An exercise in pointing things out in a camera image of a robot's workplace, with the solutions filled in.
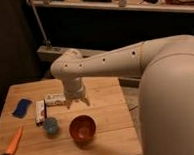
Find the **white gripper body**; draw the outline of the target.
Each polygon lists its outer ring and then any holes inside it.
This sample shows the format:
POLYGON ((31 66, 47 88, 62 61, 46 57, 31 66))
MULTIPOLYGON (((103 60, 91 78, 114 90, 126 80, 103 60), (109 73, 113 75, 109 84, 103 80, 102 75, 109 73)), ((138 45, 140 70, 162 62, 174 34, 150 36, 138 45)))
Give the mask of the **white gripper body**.
POLYGON ((77 77, 63 81, 63 93, 67 100, 83 99, 86 97, 83 79, 77 77))

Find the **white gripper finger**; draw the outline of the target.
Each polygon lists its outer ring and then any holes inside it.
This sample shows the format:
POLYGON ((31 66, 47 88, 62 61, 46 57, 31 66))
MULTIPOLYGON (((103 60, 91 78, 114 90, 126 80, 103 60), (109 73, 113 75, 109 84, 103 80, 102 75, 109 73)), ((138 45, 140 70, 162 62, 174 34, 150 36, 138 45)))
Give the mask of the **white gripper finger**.
POLYGON ((72 101, 71 101, 71 100, 66 100, 66 101, 65 101, 65 105, 66 105, 66 107, 67 107, 68 109, 70 109, 71 104, 72 104, 72 101))
POLYGON ((82 101, 83 101, 83 103, 85 104, 85 105, 87 105, 87 106, 90 106, 90 102, 89 102, 89 100, 88 100, 88 98, 82 98, 82 101))

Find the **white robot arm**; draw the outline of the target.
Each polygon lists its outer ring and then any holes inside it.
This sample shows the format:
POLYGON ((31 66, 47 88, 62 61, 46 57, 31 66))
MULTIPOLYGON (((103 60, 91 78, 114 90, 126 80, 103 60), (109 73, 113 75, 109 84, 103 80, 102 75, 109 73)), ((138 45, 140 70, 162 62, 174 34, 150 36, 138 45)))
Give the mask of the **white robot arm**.
POLYGON ((194 35, 146 40, 84 58, 69 49, 51 66, 67 99, 84 94, 83 77, 139 77, 144 155, 194 155, 194 35))

